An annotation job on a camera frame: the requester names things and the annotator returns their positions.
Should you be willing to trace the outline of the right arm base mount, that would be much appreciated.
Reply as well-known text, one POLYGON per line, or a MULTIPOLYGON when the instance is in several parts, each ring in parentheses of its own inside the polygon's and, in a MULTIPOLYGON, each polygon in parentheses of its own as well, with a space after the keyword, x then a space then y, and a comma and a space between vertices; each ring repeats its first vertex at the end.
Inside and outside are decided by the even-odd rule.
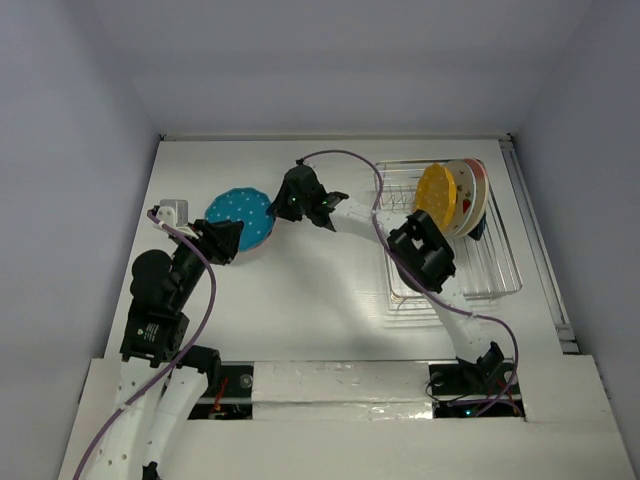
POLYGON ((425 394, 431 400, 433 417, 446 418, 525 418, 525 408, 517 379, 502 390, 510 379, 513 364, 507 362, 497 378, 485 386, 472 386, 464 379, 458 364, 436 363, 429 366, 430 378, 425 394))

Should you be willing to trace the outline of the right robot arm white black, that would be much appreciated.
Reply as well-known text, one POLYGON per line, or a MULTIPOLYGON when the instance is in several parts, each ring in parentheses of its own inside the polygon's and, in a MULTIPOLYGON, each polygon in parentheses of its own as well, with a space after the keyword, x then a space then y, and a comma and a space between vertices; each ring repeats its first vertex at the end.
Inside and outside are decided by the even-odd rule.
POLYGON ((304 164, 285 174, 269 213, 380 243, 405 284, 428 297, 454 347, 462 384, 483 392, 496 381, 504 355, 471 311, 456 279, 453 249, 429 214, 385 213, 329 192, 304 164))

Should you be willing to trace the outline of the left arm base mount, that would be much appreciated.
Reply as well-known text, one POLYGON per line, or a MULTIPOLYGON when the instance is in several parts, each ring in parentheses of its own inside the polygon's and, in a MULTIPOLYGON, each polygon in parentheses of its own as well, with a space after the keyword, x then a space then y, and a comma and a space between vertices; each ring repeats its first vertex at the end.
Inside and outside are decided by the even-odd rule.
POLYGON ((223 363, 218 386, 196 402, 188 419, 251 420, 253 383, 253 363, 223 363))

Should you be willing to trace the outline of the clear drip tray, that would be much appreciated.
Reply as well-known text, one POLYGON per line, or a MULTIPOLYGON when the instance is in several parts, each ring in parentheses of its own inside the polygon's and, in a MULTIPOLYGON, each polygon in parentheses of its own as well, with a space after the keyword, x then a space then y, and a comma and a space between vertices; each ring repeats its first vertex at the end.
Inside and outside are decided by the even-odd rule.
MULTIPOLYGON (((499 208, 490 200, 479 224, 478 239, 467 235, 449 242, 455 258, 456 279, 471 308, 481 313, 517 293, 522 280, 499 208)), ((388 328, 435 328, 438 317, 421 294, 404 284, 395 265, 384 257, 387 276, 388 328)))

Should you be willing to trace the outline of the blue dotted plate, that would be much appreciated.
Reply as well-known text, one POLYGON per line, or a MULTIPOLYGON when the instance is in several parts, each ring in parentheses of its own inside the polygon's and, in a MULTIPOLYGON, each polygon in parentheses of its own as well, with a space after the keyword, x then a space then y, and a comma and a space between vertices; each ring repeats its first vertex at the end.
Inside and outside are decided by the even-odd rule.
POLYGON ((261 245, 271 234, 275 217, 269 213, 268 195, 253 187, 232 188, 218 195, 205 210, 211 223, 229 220, 242 222, 239 251, 246 252, 261 245))

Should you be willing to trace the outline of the yellow dotted plate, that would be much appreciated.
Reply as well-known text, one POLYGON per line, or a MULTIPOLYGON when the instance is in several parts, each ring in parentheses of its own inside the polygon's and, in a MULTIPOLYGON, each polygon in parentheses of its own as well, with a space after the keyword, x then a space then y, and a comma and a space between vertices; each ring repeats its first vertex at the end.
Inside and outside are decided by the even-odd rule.
POLYGON ((427 167, 416 187, 414 209, 429 214, 444 232, 453 220, 456 206, 456 184, 452 173, 442 164, 427 167))

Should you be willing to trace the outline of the white plate red rim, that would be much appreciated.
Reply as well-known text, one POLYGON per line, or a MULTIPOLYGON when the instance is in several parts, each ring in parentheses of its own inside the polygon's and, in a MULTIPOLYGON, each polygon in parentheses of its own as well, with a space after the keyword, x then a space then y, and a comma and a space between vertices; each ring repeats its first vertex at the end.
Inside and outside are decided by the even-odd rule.
POLYGON ((489 176, 485 165, 479 159, 467 158, 465 163, 473 173, 475 187, 473 202, 466 212, 466 223, 462 233, 464 236, 479 241, 486 228, 486 209, 490 193, 489 176))

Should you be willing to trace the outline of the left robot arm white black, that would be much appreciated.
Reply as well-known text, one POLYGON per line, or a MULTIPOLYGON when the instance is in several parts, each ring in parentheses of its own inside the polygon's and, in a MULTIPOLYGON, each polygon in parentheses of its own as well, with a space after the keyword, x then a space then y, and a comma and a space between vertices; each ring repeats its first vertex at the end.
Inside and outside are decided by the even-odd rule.
POLYGON ((81 457, 76 479, 159 479, 203 395, 224 387, 217 350, 185 336, 183 308, 204 274, 236 256, 243 224, 150 219, 177 248, 148 250, 132 265, 114 407, 81 457))

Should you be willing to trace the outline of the white patterned plate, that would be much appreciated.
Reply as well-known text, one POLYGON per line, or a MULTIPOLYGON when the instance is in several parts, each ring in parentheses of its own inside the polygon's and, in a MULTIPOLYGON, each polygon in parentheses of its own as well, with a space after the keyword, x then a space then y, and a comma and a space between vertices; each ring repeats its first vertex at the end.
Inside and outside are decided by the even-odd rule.
POLYGON ((477 200, 477 179, 472 167, 465 160, 451 160, 444 166, 451 172, 456 188, 453 218, 444 235, 446 238, 458 238, 471 225, 477 200))

